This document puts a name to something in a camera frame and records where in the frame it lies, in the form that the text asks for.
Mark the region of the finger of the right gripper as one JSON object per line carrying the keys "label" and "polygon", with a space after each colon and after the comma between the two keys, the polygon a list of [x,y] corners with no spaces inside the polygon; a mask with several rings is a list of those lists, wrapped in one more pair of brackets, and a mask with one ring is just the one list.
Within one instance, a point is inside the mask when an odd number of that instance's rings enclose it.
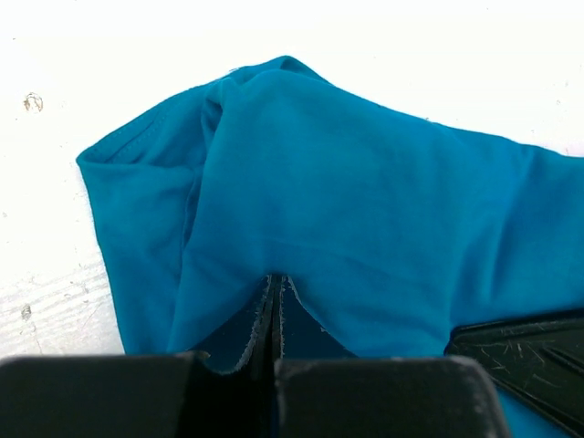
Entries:
{"label": "finger of the right gripper", "polygon": [[455,328],[444,350],[570,436],[583,434],[583,310]]}

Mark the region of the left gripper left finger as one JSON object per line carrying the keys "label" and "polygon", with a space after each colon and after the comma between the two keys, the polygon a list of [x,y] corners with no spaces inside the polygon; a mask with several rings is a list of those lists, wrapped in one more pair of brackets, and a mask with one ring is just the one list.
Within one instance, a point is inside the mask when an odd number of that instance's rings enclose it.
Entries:
{"label": "left gripper left finger", "polygon": [[275,285],[275,275],[264,276],[227,321],[191,348],[211,372],[232,374],[251,360],[255,346],[265,338],[270,326]]}

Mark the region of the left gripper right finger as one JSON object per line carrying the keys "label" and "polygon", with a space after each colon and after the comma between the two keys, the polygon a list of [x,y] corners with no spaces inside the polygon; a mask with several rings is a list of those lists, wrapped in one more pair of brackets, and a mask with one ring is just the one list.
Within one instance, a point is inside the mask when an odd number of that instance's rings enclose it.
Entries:
{"label": "left gripper right finger", "polygon": [[290,276],[274,292],[273,351],[286,360],[343,360],[356,355],[333,338],[302,305]]}

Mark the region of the blue t shirt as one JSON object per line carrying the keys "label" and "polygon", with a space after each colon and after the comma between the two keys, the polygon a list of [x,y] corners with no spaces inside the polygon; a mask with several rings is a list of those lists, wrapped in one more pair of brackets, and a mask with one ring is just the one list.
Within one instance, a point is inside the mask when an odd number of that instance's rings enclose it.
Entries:
{"label": "blue t shirt", "polygon": [[[387,109],[292,57],[170,97],[83,151],[122,345],[187,353],[180,435],[496,437],[453,397],[459,327],[583,310],[583,160]],[[191,351],[264,276],[356,355]],[[579,437],[498,387],[512,437]]]}

